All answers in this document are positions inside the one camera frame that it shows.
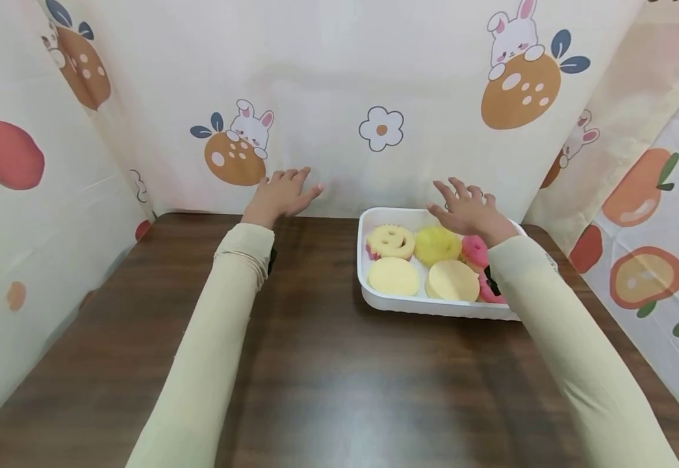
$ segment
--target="wooden table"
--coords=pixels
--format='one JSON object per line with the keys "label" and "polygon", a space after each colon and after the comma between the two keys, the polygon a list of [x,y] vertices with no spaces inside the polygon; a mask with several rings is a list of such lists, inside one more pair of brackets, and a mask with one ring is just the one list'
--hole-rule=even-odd
{"label": "wooden table", "polygon": [[[153,225],[0,409],[0,468],[123,467],[237,220]],[[581,466],[520,323],[371,309],[355,278],[356,220],[297,218],[276,232],[217,467]],[[527,232],[559,261],[679,457],[678,403],[546,233]]]}

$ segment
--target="pink flower-shaped sponge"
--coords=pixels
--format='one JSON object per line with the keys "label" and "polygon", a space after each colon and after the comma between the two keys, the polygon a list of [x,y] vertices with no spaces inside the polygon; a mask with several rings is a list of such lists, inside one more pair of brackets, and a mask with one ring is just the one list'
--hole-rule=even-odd
{"label": "pink flower-shaped sponge", "polygon": [[480,273],[478,278],[480,282],[480,300],[484,302],[490,302],[490,304],[506,304],[506,298],[502,296],[496,296],[495,292],[487,284],[487,275],[484,272]]}
{"label": "pink flower-shaped sponge", "polygon": [[476,272],[481,272],[490,264],[487,260],[487,246],[479,236],[466,236],[461,240],[461,255]]}

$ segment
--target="white cartoon rabbit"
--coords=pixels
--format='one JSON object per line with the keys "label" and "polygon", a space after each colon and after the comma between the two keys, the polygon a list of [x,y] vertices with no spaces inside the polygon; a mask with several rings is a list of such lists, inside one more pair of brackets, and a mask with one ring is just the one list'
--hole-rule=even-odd
{"label": "white cartoon rabbit", "polygon": [[532,16],[537,8],[537,0],[521,0],[515,19],[509,19],[503,11],[498,11],[487,24],[493,34],[493,55],[491,59],[490,80],[501,78],[506,63],[517,55],[524,54],[528,61],[535,61],[544,55],[544,45],[537,38],[537,24]]}
{"label": "white cartoon rabbit", "polygon": [[560,152],[560,167],[562,169],[569,166],[570,160],[575,158],[581,148],[589,143],[596,142],[596,139],[599,138],[599,129],[586,129],[590,123],[591,112],[589,112],[589,109],[584,109],[581,112],[581,117],[578,118],[578,123],[570,130],[569,139],[565,141]]}
{"label": "white cartoon rabbit", "polygon": [[48,27],[50,28],[50,31],[46,31],[45,33],[47,35],[42,36],[43,45],[48,50],[48,53],[53,58],[53,61],[57,63],[58,68],[62,69],[66,67],[66,57],[64,57],[64,53],[58,49],[57,25],[55,25],[55,23],[53,23],[53,21],[49,19]]}
{"label": "white cartoon rabbit", "polygon": [[266,159],[266,142],[269,128],[274,123],[274,112],[267,110],[261,118],[254,117],[253,105],[245,99],[238,99],[238,116],[227,130],[227,137],[233,142],[241,138],[251,144],[256,156]]}

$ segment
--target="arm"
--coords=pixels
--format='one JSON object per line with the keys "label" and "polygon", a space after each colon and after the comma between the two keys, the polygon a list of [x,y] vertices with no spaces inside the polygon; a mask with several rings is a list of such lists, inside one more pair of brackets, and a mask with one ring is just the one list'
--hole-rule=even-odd
{"label": "arm", "polygon": [[491,248],[498,287],[535,340],[590,467],[679,467],[653,411],[604,332],[531,238]]}
{"label": "arm", "polygon": [[214,464],[251,307],[266,280],[273,244],[274,232],[250,224],[233,227],[220,243],[127,468]]}

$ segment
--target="hand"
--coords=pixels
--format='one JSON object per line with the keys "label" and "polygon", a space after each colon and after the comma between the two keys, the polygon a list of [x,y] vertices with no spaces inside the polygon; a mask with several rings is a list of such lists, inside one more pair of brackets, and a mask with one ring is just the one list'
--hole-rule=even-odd
{"label": "hand", "polygon": [[441,221],[441,225],[448,231],[462,236],[479,236],[488,247],[493,247],[510,237],[519,235],[508,218],[498,212],[495,197],[490,193],[484,195],[473,185],[466,186],[456,177],[449,177],[448,182],[456,189],[456,194],[448,185],[441,181],[434,181],[433,185],[441,192],[446,200],[444,210],[437,204],[428,206],[428,211]]}
{"label": "hand", "polygon": [[280,216],[295,216],[305,210],[324,191],[324,186],[318,184],[303,193],[310,172],[311,168],[290,169],[275,172],[271,179],[262,178],[240,222],[271,229]]}

